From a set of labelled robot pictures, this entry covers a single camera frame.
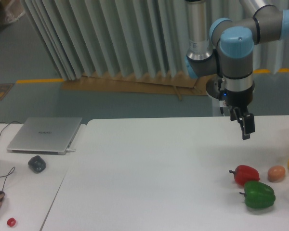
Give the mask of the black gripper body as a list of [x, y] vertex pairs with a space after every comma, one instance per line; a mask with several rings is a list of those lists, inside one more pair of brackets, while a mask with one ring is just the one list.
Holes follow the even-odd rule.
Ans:
[[254, 82], [244, 91], [230, 91], [224, 88], [224, 80], [218, 80], [218, 99], [224, 101], [223, 106], [246, 108], [253, 100]]

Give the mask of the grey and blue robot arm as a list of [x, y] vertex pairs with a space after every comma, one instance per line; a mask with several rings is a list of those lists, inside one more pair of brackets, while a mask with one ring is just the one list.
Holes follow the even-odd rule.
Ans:
[[219, 18], [207, 25], [207, 3], [188, 0], [189, 48], [185, 64], [191, 78], [215, 75], [206, 84], [209, 96], [225, 103], [231, 121], [240, 125], [242, 138], [255, 132], [254, 115], [248, 111], [254, 81], [253, 49], [256, 45], [289, 37], [289, 9], [280, 10], [265, 0], [243, 0], [246, 19]]

